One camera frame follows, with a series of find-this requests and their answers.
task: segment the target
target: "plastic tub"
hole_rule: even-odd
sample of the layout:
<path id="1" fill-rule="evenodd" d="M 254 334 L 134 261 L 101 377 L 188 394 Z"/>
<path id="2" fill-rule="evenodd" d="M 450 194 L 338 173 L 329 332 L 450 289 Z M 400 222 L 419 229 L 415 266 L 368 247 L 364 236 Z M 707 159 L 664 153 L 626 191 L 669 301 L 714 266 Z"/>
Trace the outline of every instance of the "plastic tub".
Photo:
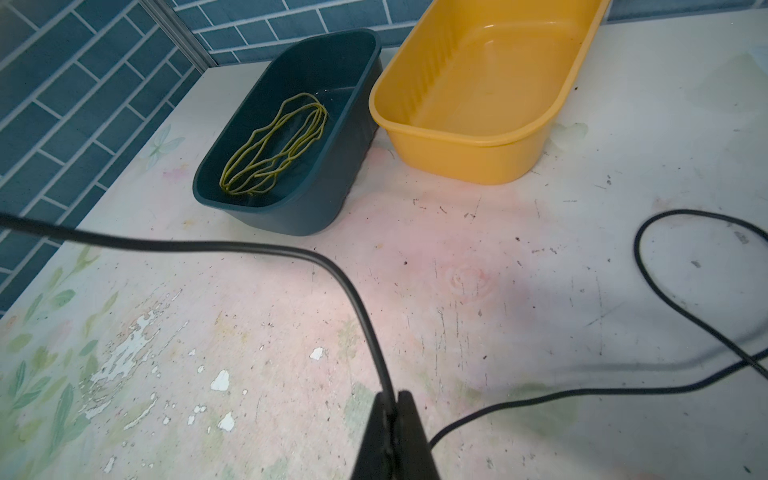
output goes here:
<path id="1" fill-rule="evenodd" d="M 382 72 L 380 52 L 379 36 L 366 29 L 308 38 L 285 50 L 267 67 L 197 168 L 192 188 L 197 201 L 277 233 L 309 235 L 327 227 L 341 210 L 376 132 L 367 100 Z M 225 194 L 219 178 L 232 154 L 253 130 L 273 120 L 283 100 L 304 91 L 317 96 L 328 110 L 323 136 L 279 175 L 268 194 Z M 280 151 L 303 118 L 295 121 L 299 123 L 286 124 L 273 137 L 263 157 Z"/>
<path id="2" fill-rule="evenodd" d="M 610 0 L 435 0 L 369 107 L 412 167 L 504 184 L 541 155 Z"/>

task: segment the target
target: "dark green plastic tub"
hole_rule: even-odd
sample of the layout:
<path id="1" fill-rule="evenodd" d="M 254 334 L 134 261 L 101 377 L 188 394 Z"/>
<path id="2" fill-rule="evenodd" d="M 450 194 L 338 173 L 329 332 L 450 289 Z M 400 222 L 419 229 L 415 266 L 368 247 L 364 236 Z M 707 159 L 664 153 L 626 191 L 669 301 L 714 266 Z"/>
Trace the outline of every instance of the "dark green plastic tub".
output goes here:
<path id="1" fill-rule="evenodd" d="M 201 204 L 244 223 L 288 235 L 327 227 L 341 210 L 376 132 L 368 96 L 382 72 L 381 40 L 372 30 L 319 35 L 272 61 L 197 168 L 192 191 Z M 224 165 L 251 132 L 269 124 L 286 98 L 317 96 L 329 113 L 323 136 L 281 173 L 266 195 L 230 196 L 219 188 Z M 287 124 L 270 140 L 271 157 L 296 129 Z"/>

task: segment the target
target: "stain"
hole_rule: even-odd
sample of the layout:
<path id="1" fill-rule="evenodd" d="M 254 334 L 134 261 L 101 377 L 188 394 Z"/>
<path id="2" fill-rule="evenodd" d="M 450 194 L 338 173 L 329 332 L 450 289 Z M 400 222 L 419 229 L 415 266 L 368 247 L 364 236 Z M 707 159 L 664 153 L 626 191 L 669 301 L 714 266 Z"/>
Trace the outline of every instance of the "stain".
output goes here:
<path id="1" fill-rule="evenodd" d="M 360 340 L 355 320 L 347 320 L 339 329 L 339 354 L 343 359 L 353 359 L 357 355 L 357 343 Z"/>
<path id="2" fill-rule="evenodd" d="M 525 383 L 511 389 L 505 401 L 530 399 L 553 391 L 541 383 Z M 510 430 L 546 439 L 563 434 L 576 422 L 578 406 L 578 398 L 560 399 L 536 406 L 501 410 L 491 415 L 494 425 L 505 425 Z"/>
<path id="3" fill-rule="evenodd" d="M 366 429 L 366 423 L 373 404 L 373 392 L 360 382 L 352 385 L 352 393 L 344 405 L 344 425 L 346 425 L 349 440 L 358 445 Z"/>
<path id="4" fill-rule="evenodd" d="M 288 478 L 288 458 L 280 457 L 261 472 L 262 480 L 286 480 Z"/>
<path id="5" fill-rule="evenodd" d="M 742 245 L 747 245 L 750 242 L 750 239 L 746 238 L 746 235 L 741 232 L 733 232 L 733 234 L 736 235 L 736 238 L 739 239 Z"/>
<path id="6" fill-rule="evenodd" d="M 589 127 L 587 124 L 575 123 L 569 127 L 555 123 L 549 134 L 549 141 L 562 151 L 569 151 L 577 147 L 587 136 Z"/>

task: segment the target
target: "yellow-green cord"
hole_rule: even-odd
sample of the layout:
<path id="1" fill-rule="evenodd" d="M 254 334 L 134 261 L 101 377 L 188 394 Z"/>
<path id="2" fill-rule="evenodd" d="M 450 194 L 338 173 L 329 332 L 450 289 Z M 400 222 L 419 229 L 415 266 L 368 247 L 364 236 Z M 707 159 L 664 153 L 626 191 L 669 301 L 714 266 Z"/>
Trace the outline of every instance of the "yellow-green cord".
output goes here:
<path id="1" fill-rule="evenodd" d="M 311 98 L 312 102 L 302 105 L 296 110 L 281 116 L 286 104 L 297 98 L 303 97 Z M 259 156 L 266 147 L 266 143 L 270 140 L 272 135 L 274 135 L 277 129 L 305 110 L 310 110 L 310 114 L 307 115 L 301 128 L 290 140 L 288 140 L 285 147 L 283 147 L 283 149 L 274 157 L 259 160 Z M 314 95 L 300 93 L 285 100 L 280 105 L 280 109 L 277 111 L 274 120 L 272 120 L 266 127 L 254 130 L 250 135 L 248 142 L 240 147 L 227 162 L 224 171 L 221 173 L 221 179 L 219 180 L 221 190 L 224 190 L 224 192 L 229 195 L 266 194 L 272 190 L 277 183 L 277 175 L 287 169 L 291 165 L 291 162 L 296 160 L 310 147 L 310 145 L 323 136 L 323 130 L 325 129 L 327 121 L 328 111 L 320 104 Z M 264 134 L 261 140 L 251 145 L 253 139 L 263 131 L 268 132 Z M 256 148 L 259 148 L 259 150 L 248 165 L 235 173 L 235 170 L 240 163 Z"/>

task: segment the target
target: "paint chip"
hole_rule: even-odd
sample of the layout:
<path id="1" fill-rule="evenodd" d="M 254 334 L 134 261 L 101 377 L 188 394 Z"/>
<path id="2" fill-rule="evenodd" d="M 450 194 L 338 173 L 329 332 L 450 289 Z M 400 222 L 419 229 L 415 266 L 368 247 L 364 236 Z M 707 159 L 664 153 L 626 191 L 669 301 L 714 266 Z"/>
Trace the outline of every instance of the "paint chip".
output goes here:
<path id="1" fill-rule="evenodd" d="M 114 460 L 116 458 L 117 457 L 114 457 L 114 456 L 109 458 L 109 462 L 107 462 L 107 466 L 104 467 L 104 473 L 109 473 L 112 471 L 112 467 L 114 466 Z"/>
<path id="2" fill-rule="evenodd" d="M 235 419 L 232 418 L 232 412 L 228 412 L 216 426 L 222 430 L 232 432 L 232 429 L 235 428 Z"/>
<path id="3" fill-rule="evenodd" d="M 217 392 L 226 392 L 230 388 L 230 373 L 226 370 L 219 372 L 216 379 L 210 383 L 210 389 Z"/>

